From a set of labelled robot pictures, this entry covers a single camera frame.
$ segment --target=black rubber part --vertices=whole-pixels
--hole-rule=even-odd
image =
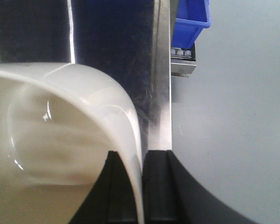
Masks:
[[[256,224],[203,188],[172,151],[148,151],[143,194],[146,224]]]
[[[125,167],[109,152],[95,185],[70,224],[137,224],[136,203]]]

